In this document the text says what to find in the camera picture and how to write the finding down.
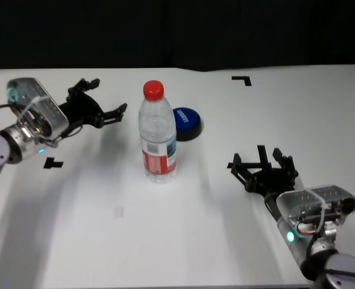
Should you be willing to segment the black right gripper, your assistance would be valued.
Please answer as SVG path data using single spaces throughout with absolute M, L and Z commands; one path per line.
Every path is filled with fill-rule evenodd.
M 272 156 L 279 163 L 281 169 L 261 170 L 251 173 L 256 163 L 244 163 L 238 153 L 230 163 L 231 174 L 234 175 L 249 193 L 257 193 L 265 197 L 268 193 L 283 193 L 291 191 L 295 186 L 295 179 L 299 176 L 292 156 L 285 156 L 279 148 L 273 150 Z

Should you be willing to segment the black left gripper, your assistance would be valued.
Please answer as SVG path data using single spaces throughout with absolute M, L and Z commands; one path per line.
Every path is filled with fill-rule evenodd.
M 68 88 L 66 102 L 59 106 L 69 121 L 69 128 L 91 125 L 95 128 L 120 122 L 127 109 L 124 103 L 112 111 L 103 112 L 98 103 L 85 94 L 86 91 L 99 87 L 100 79 L 86 81 L 81 78 L 73 87 Z

